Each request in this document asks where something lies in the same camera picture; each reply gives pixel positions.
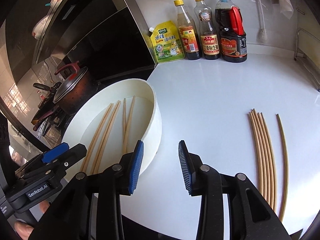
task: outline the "finger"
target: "finger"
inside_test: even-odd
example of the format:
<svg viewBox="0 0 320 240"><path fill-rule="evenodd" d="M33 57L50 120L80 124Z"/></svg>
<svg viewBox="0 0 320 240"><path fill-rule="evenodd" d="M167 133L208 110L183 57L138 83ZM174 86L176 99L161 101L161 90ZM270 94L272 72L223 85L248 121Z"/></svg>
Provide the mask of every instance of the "finger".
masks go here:
<svg viewBox="0 0 320 240"><path fill-rule="evenodd" d="M22 238L22 240L28 240L28 238L33 230L33 227L31 227L25 223L16 221L14 223L14 229L17 231L18 235Z"/></svg>
<svg viewBox="0 0 320 240"><path fill-rule="evenodd" d="M46 200L40 202L40 204L39 204L39 208L42 213L45 213L49 207L50 207L50 204Z"/></svg>

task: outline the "white round container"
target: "white round container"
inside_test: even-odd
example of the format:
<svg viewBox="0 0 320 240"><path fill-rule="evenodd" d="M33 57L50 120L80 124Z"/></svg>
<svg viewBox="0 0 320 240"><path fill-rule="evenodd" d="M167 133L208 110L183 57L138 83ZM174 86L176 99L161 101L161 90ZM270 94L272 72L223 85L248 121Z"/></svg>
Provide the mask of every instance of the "white round container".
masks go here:
<svg viewBox="0 0 320 240"><path fill-rule="evenodd" d="M117 112L115 122L112 126L111 133L103 152L99 172L102 172L109 166L118 163L123 152L124 98L126 98L126 117L128 121L133 96L136 96L136 99L129 131L127 152L129 153L134 150L137 140L143 141L144 153L140 169L141 174L149 166L156 155L162 134L162 120L156 100L156 94L149 83L144 80L127 79L119 81L94 95L76 113L70 122L62 141L68 143L70 148L78 143L81 143L84 144L88 149L93 135L95 134L109 104L114 103L112 108L113 111L117 101L121 100L121 105ZM92 156L86 170L87 174L89 174L91 170L94 156L97 152L108 120L111 117L111 113L105 122L105 125L92 152ZM77 172L79 172L83 160L84 159L80 160L67 170L67 175L65 177L66 180L69 181Z"/></svg>

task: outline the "red handle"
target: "red handle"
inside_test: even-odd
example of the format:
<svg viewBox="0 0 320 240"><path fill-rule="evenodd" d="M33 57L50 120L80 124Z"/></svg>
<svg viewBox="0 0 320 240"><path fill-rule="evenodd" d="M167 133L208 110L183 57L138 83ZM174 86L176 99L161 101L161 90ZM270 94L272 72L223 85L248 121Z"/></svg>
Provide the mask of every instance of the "red handle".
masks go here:
<svg viewBox="0 0 320 240"><path fill-rule="evenodd" d="M77 71L79 70L79 66L78 66L78 63L79 61L75 62L75 63L70 63L70 64L67 64L67 65L64 65L63 67L59 68L55 73L54 75L58 75L62 70L65 70L67 68L73 68L74 71Z"/></svg>
<svg viewBox="0 0 320 240"><path fill-rule="evenodd" d="M229 14L230 14L231 26L232 26L233 31L237 35L243 35L244 30L243 30L243 26L242 26L242 20L241 20L241 16L239 13L239 9L235 6L232 6L231 10L229 11Z"/></svg>

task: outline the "white kitchen counter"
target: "white kitchen counter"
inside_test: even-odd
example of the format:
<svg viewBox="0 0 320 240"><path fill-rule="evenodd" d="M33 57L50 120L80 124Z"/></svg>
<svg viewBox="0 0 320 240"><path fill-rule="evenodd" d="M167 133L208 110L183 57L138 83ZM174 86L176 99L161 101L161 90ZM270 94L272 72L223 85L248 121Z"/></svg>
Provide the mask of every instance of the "white kitchen counter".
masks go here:
<svg viewBox="0 0 320 240"><path fill-rule="evenodd" d="M289 234L308 228L320 209L320 93L293 59L249 54L239 64L178 60L159 64L148 81L156 91L162 139L134 194L121 196L123 215L162 234L196 239L201 197L191 197L185 189L178 143L185 140L190 152L218 172L231 176L243 172L257 186L248 118L255 108L265 116L275 153L277 214L283 179L279 113L289 155L283 224ZM225 214L225 239L228 226Z"/></svg>

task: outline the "cooking wine bottle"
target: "cooking wine bottle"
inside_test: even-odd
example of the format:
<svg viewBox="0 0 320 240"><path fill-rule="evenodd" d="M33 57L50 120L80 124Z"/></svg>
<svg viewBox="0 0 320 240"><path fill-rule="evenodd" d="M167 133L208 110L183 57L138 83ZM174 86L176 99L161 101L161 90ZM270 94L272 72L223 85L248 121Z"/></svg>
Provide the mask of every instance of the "cooking wine bottle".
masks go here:
<svg viewBox="0 0 320 240"><path fill-rule="evenodd" d="M183 0L175 0L174 5L177 7L177 26L179 28L187 58L190 60L199 59L201 58L202 54L195 21L184 8Z"/></svg>
<svg viewBox="0 0 320 240"><path fill-rule="evenodd" d="M200 22L200 40L204 58L218 59L220 57L218 37L216 28L212 22L211 8L204 3L204 0L195 0L196 7L194 12L198 16Z"/></svg>
<svg viewBox="0 0 320 240"><path fill-rule="evenodd" d="M215 18L219 24L222 58L229 62L244 62L247 41L239 7L231 0L220 0L215 8Z"/></svg>

